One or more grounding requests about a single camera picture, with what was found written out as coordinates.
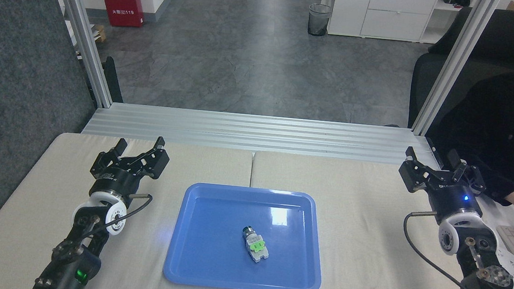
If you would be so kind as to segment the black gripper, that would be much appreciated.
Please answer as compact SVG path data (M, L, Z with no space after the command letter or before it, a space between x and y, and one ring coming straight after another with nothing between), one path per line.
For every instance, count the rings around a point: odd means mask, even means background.
M119 139L115 147L107 152L100 152L90 171L95 177L89 194L99 191L113 192L129 198L129 195L136 194L139 183L143 176L157 180L169 162L169 156L165 149L165 140L159 136L154 146L137 156L122 157L127 148L124 138Z
M419 162L412 146L406 149L405 154L406 159L398 169L405 187L410 193L426 189L430 206L437 214L435 220L438 225L455 213L476 212L482 216L473 193L485 192L486 184L477 166L470 165L455 149L451 149L447 153L447 161L449 170L454 173L453 182L464 180L469 186L463 183L443 186L440 172Z

